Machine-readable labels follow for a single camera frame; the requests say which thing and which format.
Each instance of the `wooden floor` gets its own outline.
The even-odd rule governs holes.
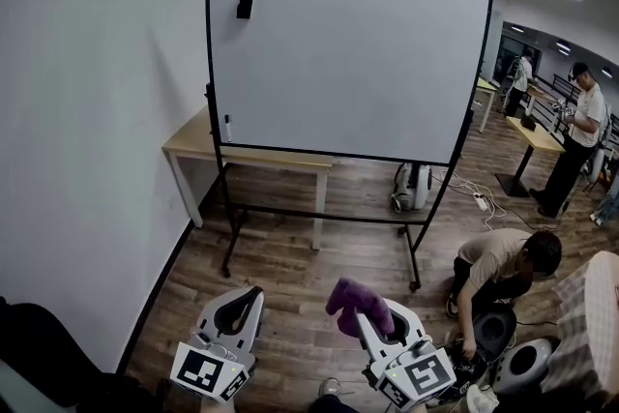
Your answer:
[[[526,145],[491,112],[484,134],[474,123],[457,165],[457,174],[491,189],[504,208],[518,211],[536,227],[552,225],[538,216],[532,199],[509,198],[495,172],[514,172]],[[542,187],[556,156],[534,153],[525,170],[527,187]],[[364,216],[390,216],[389,193],[397,165],[388,162],[339,160],[329,178],[327,211]],[[314,177],[292,172],[232,166],[227,173],[233,199],[311,209]],[[563,217],[557,234],[564,247],[555,278],[533,285],[516,302],[520,322],[556,320],[558,300],[551,287],[600,250],[617,250],[617,221],[598,228],[588,216],[604,192],[581,189]],[[422,288],[411,294],[411,274],[404,240],[394,226],[325,221],[321,251],[310,249],[312,221],[251,213],[232,257],[232,278],[220,274],[230,229],[217,198],[204,212],[205,224],[183,247],[146,322],[128,374],[149,389],[167,377],[179,340],[186,340],[200,311],[214,296],[234,287],[259,285],[266,293],[260,338],[254,348],[259,363],[251,382],[236,397],[242,411],[307,411],[320,381],[335,376],[344,384],[349,405],[361,412],[382,412],[388,401],[374,392],[361,374],[368,355],[356,339],[338,331],[324,306],[341,276],[352,277],[417,312],[436,344],[455,334],[456,322],[445,317],[444,303],[452,281],[459,245],[486,230],[486,214],[466,196],[447,190],[421,244],[417,259]],[[513,213],[494,219],[492,227],[529,230]],[[518,325],[518,341],[554,335],[551,325]],[[167,407],[177,413],[199,411],[199,400],[175,389]]]

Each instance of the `shoe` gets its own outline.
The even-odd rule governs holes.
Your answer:
[[[320,383],[318,397],[322,398],[327,395],[335,396],[336,398],[341,396],[341,384],[335,377],[326,378]]]
[[[540,205],[542,205],[544,202],[542,201],[542,199],[544,198],[544,190],[534,190],[533,188],[529,189],[529,194],[531,195],[531,197],[537,201]]]
[[[491,387],[481,391],[477,385],[473,384],[466,391],[466,405],[470,413],[492,413],[499,405],[499,400]]]
[[[548,217],[549,219],[556,219],[557,215],[556,214],[552,214],[550,213],[548,210],[546,210],[544,207],[540,207],[538,209],[538,214],[540,214],[541,216],[544,217]]]
[[[445,312],[450,318],[457,317],[457,303],[456,298],[454,298],[453,294],[450,294],[449,298],[447,298],[447,303],[445,304]]]

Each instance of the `purple towel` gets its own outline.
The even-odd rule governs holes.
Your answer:
[[[330,315],[335,315],[338,310],[343,309],[338,319],[338,327],[351,338],[358,337],[355,307],[384,334],[391,334],[396,329],[389,307],[380,296],[353,279],[339,278],[325,310]]]

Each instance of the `whiteboard stand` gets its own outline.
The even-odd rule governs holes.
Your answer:
[[[239,0],[206,0],[206,97],[232,230],[223,275],[230,277],[230,257],[254,211],[397,225],[408,244],[414,273],[409,287],[415,291],[421,287],[415,253],[473,118],[492,0],[252,2],[244,16]],[[230,200],[222,146],[439,165],[447,174],[422,221],[249,205]],[[411,225],[421,227],[414,241]]]

